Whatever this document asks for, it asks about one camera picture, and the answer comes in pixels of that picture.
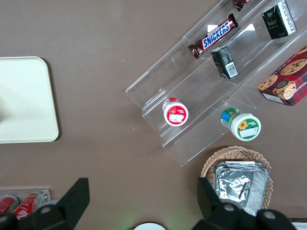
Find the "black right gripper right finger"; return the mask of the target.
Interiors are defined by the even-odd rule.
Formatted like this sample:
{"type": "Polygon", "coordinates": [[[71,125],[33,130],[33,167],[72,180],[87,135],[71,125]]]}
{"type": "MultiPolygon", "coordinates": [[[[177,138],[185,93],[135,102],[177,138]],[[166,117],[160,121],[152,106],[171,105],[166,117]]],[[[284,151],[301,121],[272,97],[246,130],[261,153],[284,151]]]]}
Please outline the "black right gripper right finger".
{"type": "Polygon", "coordinates": [[[205,177],[198,178],[197,199],[203,219],[194,230],[294,230],[281,212],[261,209],[252,216],[238,206],[222,202],[205,177]]]}

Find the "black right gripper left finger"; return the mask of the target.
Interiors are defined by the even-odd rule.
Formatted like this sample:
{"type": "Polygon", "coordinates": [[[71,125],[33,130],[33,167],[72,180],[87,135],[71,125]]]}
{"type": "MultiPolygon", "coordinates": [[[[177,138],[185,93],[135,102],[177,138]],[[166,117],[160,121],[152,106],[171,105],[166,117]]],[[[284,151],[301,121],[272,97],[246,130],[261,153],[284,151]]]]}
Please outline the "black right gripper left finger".
{"type": "Polygon", "coordinates": [[[13,213],[1,214],[2,230],[73,230],[90,202],[89,180],[79,178],[56,203],[40,207],[18,220],[13,213]]]}

